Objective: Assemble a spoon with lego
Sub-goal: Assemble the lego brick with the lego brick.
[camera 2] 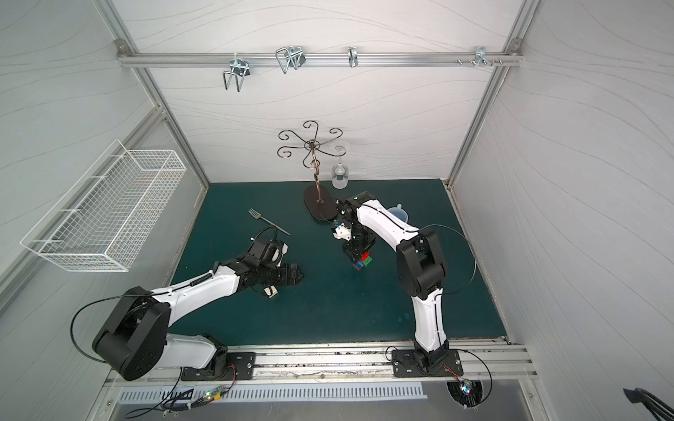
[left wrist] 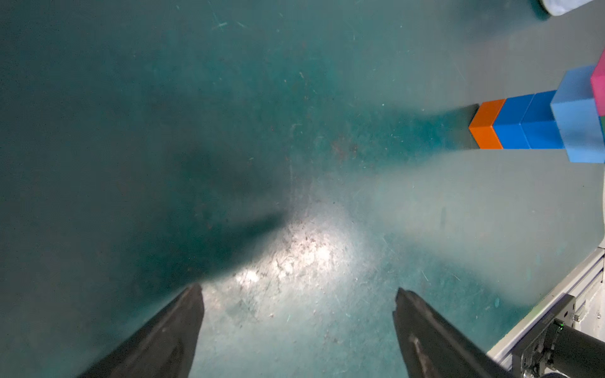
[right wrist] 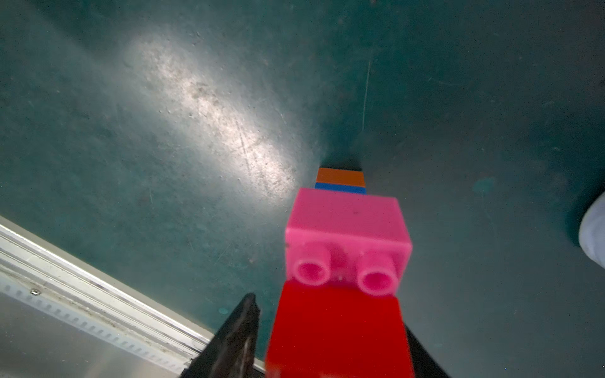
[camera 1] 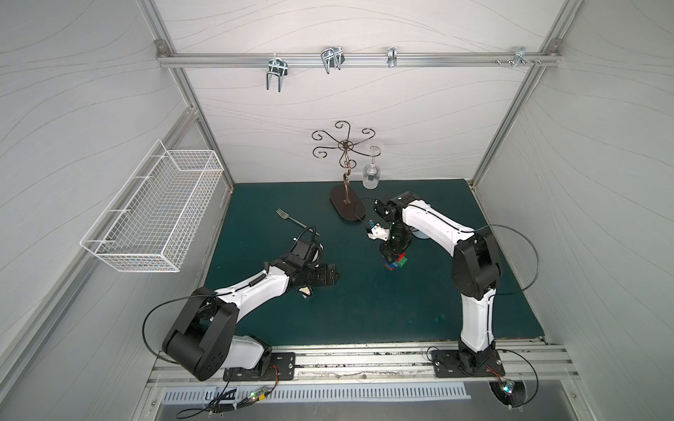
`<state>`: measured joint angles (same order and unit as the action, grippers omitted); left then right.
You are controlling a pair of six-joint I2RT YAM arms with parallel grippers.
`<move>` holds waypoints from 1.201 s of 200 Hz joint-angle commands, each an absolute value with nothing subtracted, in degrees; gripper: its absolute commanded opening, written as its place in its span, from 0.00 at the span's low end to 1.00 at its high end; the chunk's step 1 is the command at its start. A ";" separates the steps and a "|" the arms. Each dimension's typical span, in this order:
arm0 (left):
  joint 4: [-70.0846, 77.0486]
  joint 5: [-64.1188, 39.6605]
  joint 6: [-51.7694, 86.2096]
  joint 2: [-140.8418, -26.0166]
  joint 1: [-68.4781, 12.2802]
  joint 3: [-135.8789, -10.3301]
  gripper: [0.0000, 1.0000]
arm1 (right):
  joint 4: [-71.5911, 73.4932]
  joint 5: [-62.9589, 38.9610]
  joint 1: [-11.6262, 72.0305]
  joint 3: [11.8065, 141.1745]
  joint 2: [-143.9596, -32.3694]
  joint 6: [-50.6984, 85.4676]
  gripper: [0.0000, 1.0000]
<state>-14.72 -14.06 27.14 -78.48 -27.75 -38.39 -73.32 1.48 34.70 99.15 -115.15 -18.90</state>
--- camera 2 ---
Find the cream white lego brick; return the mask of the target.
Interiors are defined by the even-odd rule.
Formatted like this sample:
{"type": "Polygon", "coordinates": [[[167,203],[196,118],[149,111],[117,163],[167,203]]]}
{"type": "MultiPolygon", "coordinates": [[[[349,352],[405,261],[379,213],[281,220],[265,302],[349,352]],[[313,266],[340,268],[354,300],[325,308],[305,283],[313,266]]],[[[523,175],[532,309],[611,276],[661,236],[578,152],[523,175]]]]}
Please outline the cream white lego brick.
{"type": "Polygon", "coordinates": [[[278,290],[275,286],[266,287],[264,293],[268,298],[274,298],[278,294],[278,290]]]}

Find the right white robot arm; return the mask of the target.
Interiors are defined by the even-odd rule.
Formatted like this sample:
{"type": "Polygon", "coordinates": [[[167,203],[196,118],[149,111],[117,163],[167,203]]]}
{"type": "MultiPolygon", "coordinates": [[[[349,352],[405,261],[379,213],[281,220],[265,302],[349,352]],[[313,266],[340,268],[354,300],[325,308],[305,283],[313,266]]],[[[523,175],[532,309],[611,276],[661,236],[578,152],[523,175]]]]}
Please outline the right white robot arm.
{"type": "Polygon", "coordinates": [[[396,253],[398,280],[412,298],[418,364],[430,370],[449,353],[442,321],[442,294],[448,265],[440,240],[430,228],[419,229],[395,217],[370,193],[336,201],[333,236],[355,266],[363,267],[376,239],[396,253]]]}

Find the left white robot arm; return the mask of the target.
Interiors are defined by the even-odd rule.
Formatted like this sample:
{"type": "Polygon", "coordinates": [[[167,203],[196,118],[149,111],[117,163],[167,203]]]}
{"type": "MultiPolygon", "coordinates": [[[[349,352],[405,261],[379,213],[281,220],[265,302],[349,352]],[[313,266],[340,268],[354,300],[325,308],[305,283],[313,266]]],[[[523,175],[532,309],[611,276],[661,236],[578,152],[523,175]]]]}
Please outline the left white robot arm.
{"type": "Polygon", "coordinates": [[[184,381],[214,381],[231,376],[227,347],[211,335],[171,334],[175,322],[191,312],[245,289],[260,287],[272,298],[281,287],[304,277],[284,260],[280,240],[255,240],[236,258],[217,262],[203,275],[154,290],[134,287],[117,305],[92,342],[93,351],[127,381],[155,368],[180,368],[184,381]]]}

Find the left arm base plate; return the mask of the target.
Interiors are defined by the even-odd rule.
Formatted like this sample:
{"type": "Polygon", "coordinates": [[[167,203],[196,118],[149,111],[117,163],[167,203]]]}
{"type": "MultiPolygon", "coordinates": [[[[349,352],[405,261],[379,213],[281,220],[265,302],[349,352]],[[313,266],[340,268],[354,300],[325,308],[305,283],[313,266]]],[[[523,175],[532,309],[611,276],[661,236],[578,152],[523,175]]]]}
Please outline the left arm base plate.
{"type": "Polygon", "coordinates": [[[256,364],[256,354],[217,353],[205,368],[183,368],[180,379],[183,382],[220,382],[251,380],[256,364]]]}

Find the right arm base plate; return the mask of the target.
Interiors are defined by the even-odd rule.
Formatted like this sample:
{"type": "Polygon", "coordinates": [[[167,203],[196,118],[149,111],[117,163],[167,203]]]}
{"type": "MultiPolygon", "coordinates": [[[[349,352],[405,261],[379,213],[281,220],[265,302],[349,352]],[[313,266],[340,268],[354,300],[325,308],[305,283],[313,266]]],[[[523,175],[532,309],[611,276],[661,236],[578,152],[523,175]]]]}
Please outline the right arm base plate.
{"type": "Polygon", "coordinates": [[[422,349],[391,348],[385,354],[397,378],[463,376],[456,349],[441,347],[427,353],[422,349]]]}

